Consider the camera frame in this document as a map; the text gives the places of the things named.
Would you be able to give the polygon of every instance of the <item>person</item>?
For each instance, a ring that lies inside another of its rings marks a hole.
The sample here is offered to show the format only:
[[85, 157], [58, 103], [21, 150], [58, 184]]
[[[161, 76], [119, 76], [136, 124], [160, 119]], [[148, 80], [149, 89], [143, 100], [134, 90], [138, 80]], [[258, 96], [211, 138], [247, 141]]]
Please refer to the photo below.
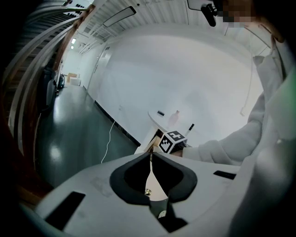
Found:
[[266, 105], [281, 87], [287, 75], [295, 65], [287, 42], [267, 18], [258, 15], [255, 0], [224, 0], [223, 12], [235, 22], [252, 22], [262, 24], [271, 32], [271, 52], [268, 56], [255, 56], [263, 93], [252, 109], [247, 124], [228, 137], [208, 141], [197, 148], [184, 148], [172, 155], [190, 158], [203, 162], [214, 162], [229, 165], [241, 165], [248, 156], [257, 156], [262, 149], [276, 144], [279, 132]]

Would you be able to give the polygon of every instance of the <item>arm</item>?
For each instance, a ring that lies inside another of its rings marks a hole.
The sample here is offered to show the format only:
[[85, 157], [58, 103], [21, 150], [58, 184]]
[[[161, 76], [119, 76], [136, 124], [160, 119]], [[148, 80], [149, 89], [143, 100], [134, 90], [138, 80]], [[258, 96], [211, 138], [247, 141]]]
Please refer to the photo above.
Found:
[[184, 148], [183, 157], [192, 160], [240, 165], [257, 147], [262, 132], [265, 112], [264, 94], [261, 94], [250, 113], [248, 123], [221, 141], [208, 141], [197, 148]]

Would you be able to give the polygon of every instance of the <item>white wall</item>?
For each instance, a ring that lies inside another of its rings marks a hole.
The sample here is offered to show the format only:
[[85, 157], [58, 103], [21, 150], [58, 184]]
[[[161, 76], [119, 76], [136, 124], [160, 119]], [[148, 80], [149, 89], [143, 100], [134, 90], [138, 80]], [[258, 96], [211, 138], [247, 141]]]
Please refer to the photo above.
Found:
[[65, 52], [65, 57], [63, 58], [63, 67], [61, 74], [68, 75], [68, 73], [79, 74], [80, 71], [80, 62], [81, 62], [81, 54], [74, 50], [67, 50]]
[[96, 62], [104, 48], [104, 44], [98, 45], [90, 49], [87, 53], [82, 55], [80, 62], [80, 79], [81, 86], [87, 88], [89, 80], [93, 74]]
[[[221, 139], [242, 127], [251, 57], [236, 42], [196, 26], [159, 24], [126, 31], [98, 80], [98, 103], [140, 143], [147, 111], [180, 111], [198, 141]], [[253, 72], [249, 114], [262, 88]]]

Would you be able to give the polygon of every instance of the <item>concrete floor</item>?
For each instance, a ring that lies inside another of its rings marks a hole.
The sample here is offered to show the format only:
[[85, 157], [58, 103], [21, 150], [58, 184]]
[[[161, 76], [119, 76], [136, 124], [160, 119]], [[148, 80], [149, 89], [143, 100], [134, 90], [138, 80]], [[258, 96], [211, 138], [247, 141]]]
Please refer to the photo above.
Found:
[[[111, 126], [82, 87], [68, 85], [56, 98], [51, 113], [40, 121], [36, 157], [41, 176], [56, 187], [80, 170], [99, 164]], [[131, 155], [136, 148], [113, 126], [104, 162]]]

